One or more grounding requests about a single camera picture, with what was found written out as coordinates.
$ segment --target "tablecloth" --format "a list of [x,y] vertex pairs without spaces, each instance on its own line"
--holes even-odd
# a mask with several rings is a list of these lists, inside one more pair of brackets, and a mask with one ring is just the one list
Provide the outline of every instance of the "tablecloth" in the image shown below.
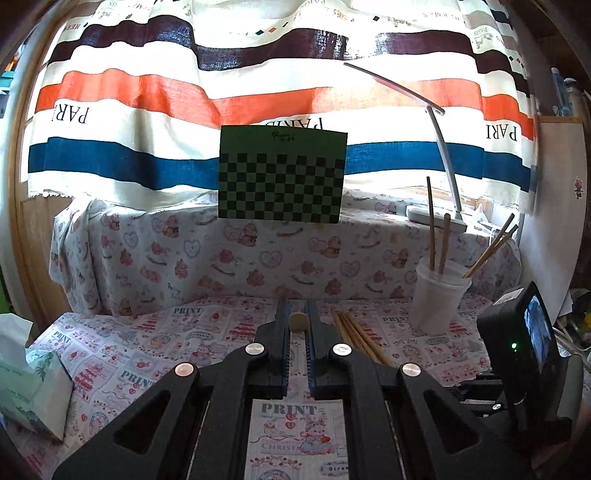
[[[323,322],[332,324],[335,311],[349,311],[394,365],[418,363],[443,385],[489,368],[476,329],[478,313],[489,304],[484,297],[466,294],[449,332],[431,337],[408,324],[409,299],[317,302]],[[300,309],[296,301],[291,306]],[[34,342],[36,348],[57,351],[74,379],[64,442],[51,443],[11,422],[7,432],[39,476],[49,479],[62,461],[171,367],[183,361],[198,367],[221,361],[252,342],[257,327],[274,319],[276,308],[271,299],[209,297],[137,317],[66,313]],[[275,473],[281,480],[326,480],[337,473],[346,478],[340,401],[315,402],[310,397],[305,350],[303,337],[292,335],[286,399],[270,408],[264,401],[254,402],[245,479],[270,480],[273,470],[282,472]],[[294,406],[307,406],[305,414]],[[318,446],[318,435],[332,441]],[[281,458],[274,461],[277,455]]]
[[[55,219],[50,276],[74,312],[116,316],[204,296],[412,297],[428,227],[396,215],[404,203],[356,195],[344,195],[337,225],[219,219],[213,193],[160,212],[80,198]],[[471,266],[488,243],[474,229],[452,235],[448,258]],[[471,291],[496,300],[520,275],[511,241],[473,277]]]

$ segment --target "wooden stick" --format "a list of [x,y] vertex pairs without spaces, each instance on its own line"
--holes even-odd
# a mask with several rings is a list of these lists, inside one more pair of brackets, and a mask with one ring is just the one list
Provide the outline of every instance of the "wooden stick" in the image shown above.
[[482,257],[480,257],[478,259],[478,262],[476,263],[476,265],[474,265],[474,267],[472,267],[470,269],[470,271],[464,275],[464,278],[470,278],[472,275],[474,275],[474,273],[476,272],[476,270],[478,270],[478,268],[480,268],[490,257],[492,257],[494,254],[496,254],[499,249],[505,245],[508,241],[509,238],[511,238],[513,236],[513,234],[517,231],[517,229],[519,228],[518,225],[514,225],[513,228],[511,230],[509,230],[493,247],[493,249],[489,252],[489,254],[486,256],[486,258],[483,258],[484,255],[482,255]]
[[353,342],[351,342],[351,338],[349,337],[347,330],[345,330],[345,327],[343,327],[339,315],[337,313],[333,313],[333,318],[335,320],[336,329],[339,332],[340,339],[344,341],[344,343],[346,343],[347,345],[353,346]]
[[449,213],[443,218],[443,238],[441,239],[441,258],[439,259],[439,270],[437,273],[443,275],[445,260],[447,260],[447,249],[449,248],[449,234],[452,225],[452,216]]
[[353,327],[353,324],[350,321],[350,318],[347,317],[344,313],[341,313],[340,316],[341,316],[341,320],[342,320],[343,324],[351,332],[351,335],[354,335],[355,336],[355,341],[359,345],[359,350],[361,352],[365,353],[365,355],[367,355],[368,357],[370,357],[373,362],[375,362],[377,364],[380,363],[378,357],[372,351],[372,349],[370,348],[370,346],[364,341],[364,339],[359,335],[359,333],[357,332],[357,330]]
[[384,365],[388,365],[388,366],[392,365],[390,363],[390,359],[386,356],[384,351],[375,344],[375,342],[369,337],[369,335],[367,333],[365,333],[365,331],[361,328],[361,326],[356,321],[354,321],[347,313],[345,313],[345,316],[350,321],[351,325],[355,328],[355,330],[357,330],[357,332],[365,340],[365,343],[367,343],[368,346],[373,350],[373,352],[379,358],[379,360]]
[[501,228],[501,231],[496,236],[494,241],[491,242],[491,244],[484,251],[484,253],[480,256],[480,258],[478,260],[476,260],[476,263],[472,266],[472,268],[464,274],[463,278],[470,278],[472,275],[474,275],[474,272],[476,270],[478,270],[482,266],[482,264],[484,262],[486,262],[486,260],[488,260],[491,257],[491,255],[494,254],[494,250],[495,250],[497,243],[499,242],[499,240],[502,239],[502,236],[505,234],[505,231],[507,230],[507,227],[509,226],[509,224],[513,221],[513,218],[515,218],[515,215],[512,213],[509,215],[509,218],[507,219],[507,221],[503,225],[503,228]]
[[427,195],[429,198],[429,270],[435,270],[435,214],[433,213],[433,192],[431,178],[427,177]]

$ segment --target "translucent plastic container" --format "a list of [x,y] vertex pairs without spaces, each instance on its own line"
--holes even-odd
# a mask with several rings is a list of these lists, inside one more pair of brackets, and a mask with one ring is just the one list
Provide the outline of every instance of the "translucent plastic container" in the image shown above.
[[466,271],[463,265],[448,260],[443,275],[439,275],[429,270],[428,257],[419,260],[410,307],[410,324],[414,329],[428,335],[441,335],[449,330],[460,300],[472,284],[471,278],[462,278]]

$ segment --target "curtain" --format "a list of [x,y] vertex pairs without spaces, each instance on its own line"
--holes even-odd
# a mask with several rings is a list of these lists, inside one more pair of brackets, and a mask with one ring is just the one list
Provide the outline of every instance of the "curtain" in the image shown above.
[[30,195],[177,203],[217,188],[220,126],[237,124],[348,132],[353,182],[384,172],[413,186],[419,171],[442,172],[424,108],[344,61],[446,109],[464,193],[527,196],[535,109],[498,0],[103,1],[68,20],[51,54]]

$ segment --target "triangular cutout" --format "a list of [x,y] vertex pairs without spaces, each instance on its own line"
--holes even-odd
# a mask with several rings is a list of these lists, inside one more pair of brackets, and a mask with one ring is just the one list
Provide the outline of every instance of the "triangular cutout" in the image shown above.
[[452,455],[478,443],[478,434],[471,430],[433,390],[427,390],[424,395],[446,453]]
[[146,454],[169,401],[170,392],[167,390],[156,395],[115,433],[115,443],[140,455]]

